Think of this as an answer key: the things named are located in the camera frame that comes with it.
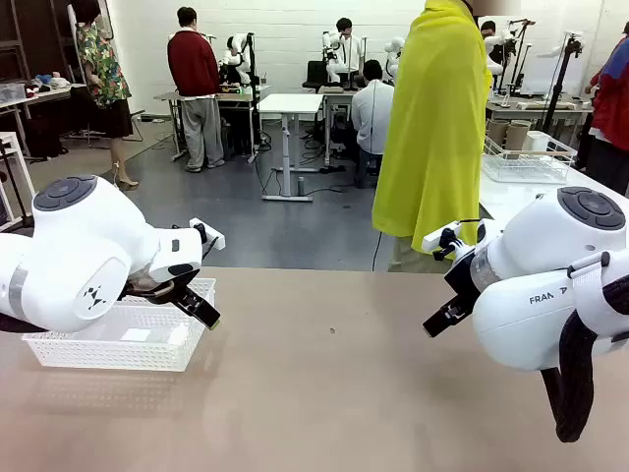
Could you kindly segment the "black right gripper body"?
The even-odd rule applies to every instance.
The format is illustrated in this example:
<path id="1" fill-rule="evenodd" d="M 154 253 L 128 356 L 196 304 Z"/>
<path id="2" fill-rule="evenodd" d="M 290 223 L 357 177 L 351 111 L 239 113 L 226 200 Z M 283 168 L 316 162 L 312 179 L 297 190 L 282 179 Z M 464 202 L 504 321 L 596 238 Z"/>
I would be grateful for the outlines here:
<path id="1" fill-rule="evenodd" d="M 472 278 L 472 261 L 475 253 L 470 251 L 453 263 L 444 279 L 455 296 L 448 302 L 450 307 L 473 308 L 481 292 Z"/>

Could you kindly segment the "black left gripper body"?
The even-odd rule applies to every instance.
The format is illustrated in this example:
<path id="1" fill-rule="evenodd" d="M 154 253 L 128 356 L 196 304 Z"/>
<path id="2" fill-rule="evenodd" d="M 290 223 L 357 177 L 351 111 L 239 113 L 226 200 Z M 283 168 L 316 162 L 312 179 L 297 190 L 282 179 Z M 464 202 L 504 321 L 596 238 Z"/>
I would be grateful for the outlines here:
<path id="1" fill-rule="evenodd" d="M 163 282 L 157 282 L 148 276 L 131 278 L 123 287 L 118 300 L 136 297 L 153 305 L 171 303 L 175 306 L 200 306 L 201 296 L 189 287 L 199 271 L 189 264 L 174 265 L 166 270 L 171 278 Z"/>

